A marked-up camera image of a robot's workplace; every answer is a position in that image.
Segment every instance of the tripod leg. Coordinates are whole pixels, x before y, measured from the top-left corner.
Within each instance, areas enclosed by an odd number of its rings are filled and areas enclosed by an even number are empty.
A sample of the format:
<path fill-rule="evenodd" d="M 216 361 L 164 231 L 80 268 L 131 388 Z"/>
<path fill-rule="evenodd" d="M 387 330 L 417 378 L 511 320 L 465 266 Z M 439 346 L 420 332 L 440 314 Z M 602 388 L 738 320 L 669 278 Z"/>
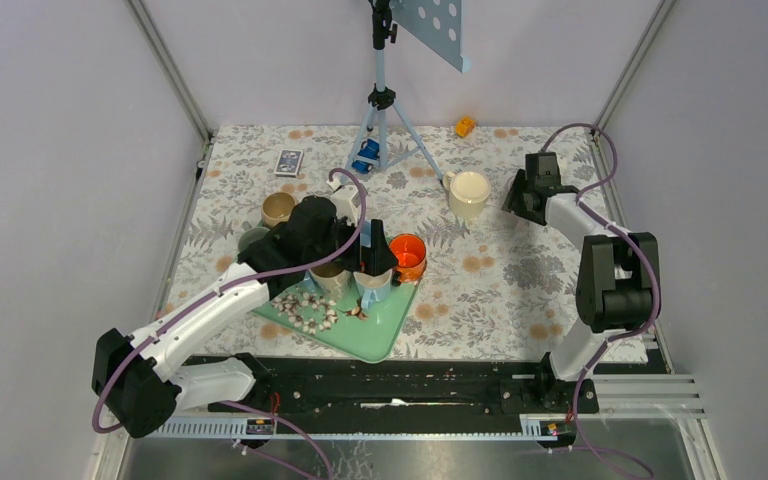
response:
<path fill-rule="evenodd" d="M 378 168 L 382 171 L 390 164 L 387 157 L 387 110 L 378 111 Z"/>
<path fill-rule="evenodd" d="M 428 164 L 431 165 L 431 168 L 434 169 L 434 173 L 437 174 L 437 179 L 442 182 L 443 172 L 441 172 L 440 167 L 434 163 L 434 159 L 431 158 L 431 152 L 425 148 L 425 144 L 422 142 L 422 137 L 420 137 L 419 134 L 416 133 L 416 130 L 414 130 L 413 125 L 410 123 L 410 119 L 407 115 L 405 115 L 405 112 L 402 110 L 402 106 L 399 104 L 398 100 L 393 102 L 393 108 L 396 109 L 396 113 L 399 115 L 399 118 L 402 119 L 402 123 L 404 123 L 405 127 L 407 127 L 408 132 L 410 132 L 411 137 L 413 138 L 413 141 L 416 142 L 416 145 L 419 147 L 420 151 L 422 151 L 422 154 L 425 155 L 425 159 L 428 160 Z"/>
<path fill-rule="evenodd" d="M 355 143 L 352 146 L 352 150 L 349 152 L 349 159 L 346 160 L 346 170 L 349 170 L 349 167 L 352 166 L 352 162 L 355 161 L 355 156 L 357 156 L 357 152 L 360 150 L 360 142 L 362 142 L 363 138 L 366 136 L 364 130 L 371 128 L 373 113 L 375 113 L 375 107 L 370 103 L 369 108 L 366 109 L 366 115 L 363 117 L 363 123 L 360 124 L 358 134 L 355 136 Z M 345 175 L 340 175 L 340 177 L 342 177 L 343 183 L 348 181 L 348 178 Z"/>

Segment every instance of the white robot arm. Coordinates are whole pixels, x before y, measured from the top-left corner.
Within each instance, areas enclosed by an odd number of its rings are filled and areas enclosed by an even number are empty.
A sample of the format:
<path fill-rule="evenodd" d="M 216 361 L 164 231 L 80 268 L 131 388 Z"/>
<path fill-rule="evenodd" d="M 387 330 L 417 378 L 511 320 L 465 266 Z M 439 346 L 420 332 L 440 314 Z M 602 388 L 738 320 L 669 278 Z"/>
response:
<path fill-rule="evenodd" d="M 255 383 L 242 361 L 184 362 L 230 322 L 299 283 L 308 268 L 334 261 L 349 271 L 378 275 L 398 264 L 381 221 L 366 221 L 363 187 L 348 176 L 354 185 L 338 187 L 330 198 L 303 199 L 287 223 L 246 247 L 227 271 L 184 305 L 127 337 L 112 329 L 99 338 L 92 383 L 99 395 L 96 431 L 111 431 L 99 425 L 102 405 L 139 438 L 176 411 L 242 399 Z"/>
<path fill-rule="evenodd" d="M 561 184 L 554 153 L 528 154 L 525 166 L 517 172 L 503 209 L 559 230 L 581 252 L 575 292 L 579 318 L 544 357 L 550 384 L 573 382 L 606 339 L 644 324 L 652 310 L 652 284 L 628 244 L 579 206 L 575 187 Z M 657 276 L 655 237 L 615 228 L 646 254 Z"/>

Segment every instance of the blue tripod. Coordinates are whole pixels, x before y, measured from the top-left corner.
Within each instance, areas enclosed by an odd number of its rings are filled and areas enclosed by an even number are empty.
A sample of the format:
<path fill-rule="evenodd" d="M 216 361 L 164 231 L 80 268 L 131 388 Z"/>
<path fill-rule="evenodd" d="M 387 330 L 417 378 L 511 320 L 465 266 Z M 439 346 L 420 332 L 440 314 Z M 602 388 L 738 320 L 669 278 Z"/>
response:
<path fill-rule="evenodd" d="M 393 25 L 392 22 L 393 16 L 390 10 L 389 0 L 377 0 L 375 4 L 372 4 L 372 44 L 375 49 L 375 88 L 367 98 L 369 107 L 366 110 L 366 115 L 363 117 L 363 123 L 355 137 L 355 143 L 352 146 L 352 150 L 349 152 L 349 158 L 346 161 L 346 169 L 355 167 L 362 173 L 366 173 L 370 168 L 369 166 L 373 166 L 384 170 L 387 167 L 393 166 L 412 156 L 416 152 L 421 151 L 425 156 L 425 159 L 428 160 L 428 164 L 434 169 L 434 173 L 437 174 L 437 179 L 442 181 L 443 172 L 440 171 L 440 167 L 434 162 L 431 153 L 425 147 L 425 143 L 422 142 L 422 138 L 416 133 L 410 119 L 405 115 L 404 110 L 402 110 L 401 105 L 399 105 L 399 101 L 396 100 L 396 92 L 387 88 L 384 82 L 385 40 L 389 38 L 390 43 L 396 43 L 396 34 L 398 33 L 398 25 Z M 402 119 L 402 123 L 405 124 L 411 138 L 413 138 L 413 141 L 416 142 L 417 145 L 416 148 L 392 160 L 387 156 L 387 109 L 390 107 L 393 107 L 396 110 L 396 114 Z M 374 148 L 364 148 L 363 151 L 360 150 L 364 138 L 372 131 L 372 116 L 376 110 L 378 111 L 377 155 L 375 155 Z"/>

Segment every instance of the yellow toy block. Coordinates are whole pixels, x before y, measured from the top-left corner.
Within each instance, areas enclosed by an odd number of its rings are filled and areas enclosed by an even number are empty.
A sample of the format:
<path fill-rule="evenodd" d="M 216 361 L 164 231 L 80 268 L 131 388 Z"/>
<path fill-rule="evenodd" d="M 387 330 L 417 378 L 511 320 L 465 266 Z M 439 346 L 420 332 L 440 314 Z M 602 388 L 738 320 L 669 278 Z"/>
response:
<path fill-rule="evenodd" d="M 461 138 L 469 135 L 472 129 L 475 128 L 475 120 L 469 117 L 463 117 L 460 119 L 457 125 L 455 125 L 455 133 Z"/>

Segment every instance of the green tray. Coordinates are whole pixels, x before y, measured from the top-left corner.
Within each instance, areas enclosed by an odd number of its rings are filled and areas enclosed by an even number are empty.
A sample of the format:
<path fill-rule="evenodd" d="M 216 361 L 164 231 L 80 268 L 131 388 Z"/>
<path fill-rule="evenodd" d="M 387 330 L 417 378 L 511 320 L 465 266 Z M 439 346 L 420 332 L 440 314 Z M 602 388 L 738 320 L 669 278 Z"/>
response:
<path fill-rule="evenodd" d="M 405 317 L 418 289 L 418 283 L 393 287 L 387 300 L 373 304 L 369 309 L 364 310 L 363 312 L 367 318 L 366 320 L 360 320 L 357 317 L 350 317 L 343 313 L 351 311 L 358 305 L 359 295 L 357 287 L 352 282 L 351 290 L 346 292 L 337 305 L 329 307 L 337 311 L 337 322 L 332 325 L 330 330 L 319 330 L 317 328 L 315 335 L 309 335 L 302 332 L 301 328 L 296 328 L 290 322 L 289 315 L 279 312 L 272 304 L 256 308 L 254 313 L 358 360 L 367 363 L 378 363 L 387 358 L 390 352 L 393 351 L 396 338 L 398 338 L 399 333 L 402 331 Z M 277 298 L 283 299 L 287 295 L 301 298 L 304 292 L 307 292 L 307 290 L 303 289 L 300 285 L 296 285 L 288 288 Z M 321 309 L 314 310 L 309 306 L 300 307 L 296 310 L 296 313 L 302 316 L 305 323 L 310 318 L 313 318 L 317 324 L 325 319 L 325 311 Z"/>

